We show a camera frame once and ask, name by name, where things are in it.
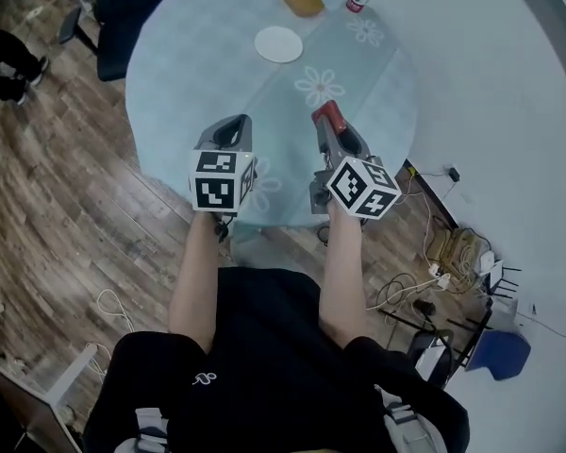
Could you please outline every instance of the white wall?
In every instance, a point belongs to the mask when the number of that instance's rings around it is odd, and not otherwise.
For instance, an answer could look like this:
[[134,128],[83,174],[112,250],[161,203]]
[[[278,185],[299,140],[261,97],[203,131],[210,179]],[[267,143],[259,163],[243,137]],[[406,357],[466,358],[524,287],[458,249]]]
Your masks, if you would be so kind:
[[[566,75],[523,0],[374,0],[412,55],[420,122],[409,159],[454,164],[446,199],[520,276],[521,311],[566,333]],[[431,177],[444,195],[445,177]],[[533,324],[523,373],[449,385],[469,411],[470,453],[566,453],[566,340]]]

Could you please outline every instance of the black t-shirt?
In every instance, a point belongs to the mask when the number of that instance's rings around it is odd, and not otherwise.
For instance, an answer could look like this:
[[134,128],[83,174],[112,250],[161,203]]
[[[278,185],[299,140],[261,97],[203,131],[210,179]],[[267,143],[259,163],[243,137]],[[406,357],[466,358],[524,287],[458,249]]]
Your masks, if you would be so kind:
[[284,270],[221,269],[212,350],[158,332],[117,344],[84,432],[89,453],[138,436],[137,408],[159,407],[178,452],[396,451],[374,385],[441,432],[469,441],[466,411],[423,381],[404,354],[358,338],[340,349],[319,328],[319,287]]

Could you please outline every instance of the black pants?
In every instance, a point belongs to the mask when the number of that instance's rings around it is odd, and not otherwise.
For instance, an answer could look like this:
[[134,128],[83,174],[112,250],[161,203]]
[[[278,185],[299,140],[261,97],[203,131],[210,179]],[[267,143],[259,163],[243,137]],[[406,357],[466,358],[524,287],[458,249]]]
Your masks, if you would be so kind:
[[[32,81],[42,71],[40,62],[27,50],[25,44],[14,35],[0,30],[0,62],[17,71],[26,80]],[[0,99],[18,101],[25,92],[25,80],[11,79],[0,75]]]

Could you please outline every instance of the person's arm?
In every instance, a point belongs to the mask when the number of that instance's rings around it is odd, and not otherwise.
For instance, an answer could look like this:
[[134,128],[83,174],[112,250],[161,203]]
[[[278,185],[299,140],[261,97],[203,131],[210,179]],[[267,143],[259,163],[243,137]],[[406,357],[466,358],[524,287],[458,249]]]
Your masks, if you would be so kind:
[[328,205],[329,242],[325,280],[319,301],[321,328],[344,348],[367,335],[367,306],[362,286],[360,220],[332,198]]
[[190,337],[206,353],[216,331],[218,237],[215,227],[211,213],[198,211],[193,217],[168,309],[168,330]]

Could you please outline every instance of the logo on shirt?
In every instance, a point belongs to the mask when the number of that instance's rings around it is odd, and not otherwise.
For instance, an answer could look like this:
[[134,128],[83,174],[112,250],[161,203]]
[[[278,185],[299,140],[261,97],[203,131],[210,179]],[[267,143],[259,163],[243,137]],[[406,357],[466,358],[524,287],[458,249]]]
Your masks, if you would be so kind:
[[207,386],[216,378],[217,376],[214,373],[199,373],[197,376],[195,376],[195,382],[192,385],[194,386],[195,384],[203,384],[204,386]]

